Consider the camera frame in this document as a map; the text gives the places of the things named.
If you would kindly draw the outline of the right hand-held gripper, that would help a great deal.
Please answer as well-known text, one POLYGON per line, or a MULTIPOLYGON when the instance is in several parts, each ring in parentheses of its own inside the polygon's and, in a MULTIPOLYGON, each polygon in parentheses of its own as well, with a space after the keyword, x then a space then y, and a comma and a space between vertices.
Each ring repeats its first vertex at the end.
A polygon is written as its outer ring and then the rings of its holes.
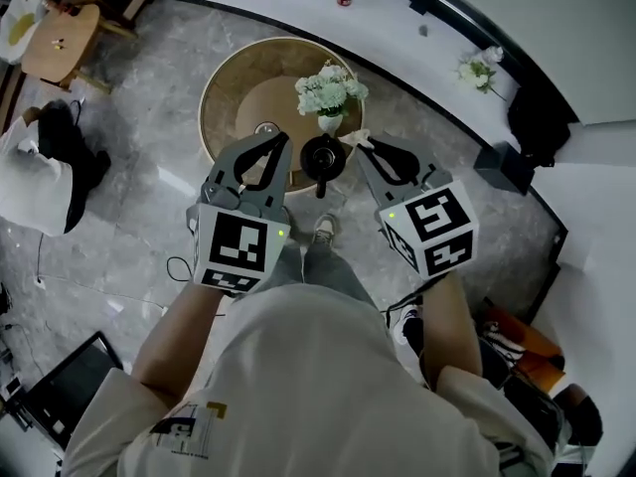
POLYGON ((479 223, 461 181, 421 141, 382 133, 355 153, 390 247, 424 280, 475 259, 479 223))

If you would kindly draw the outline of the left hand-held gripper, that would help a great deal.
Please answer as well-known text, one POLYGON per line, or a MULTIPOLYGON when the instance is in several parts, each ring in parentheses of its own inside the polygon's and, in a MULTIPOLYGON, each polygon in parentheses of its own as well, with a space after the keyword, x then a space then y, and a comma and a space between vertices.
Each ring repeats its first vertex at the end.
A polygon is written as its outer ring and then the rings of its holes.
POLYGON ((290 233, 283 202, 291 157, 284 132, 256 133, 223 149, 215 163, 222 169, 211 171, 186 212, 193 283, 238 296, 270 277, 290 233), (244 185, 243 174, 266 155, 259 182, 244 185))

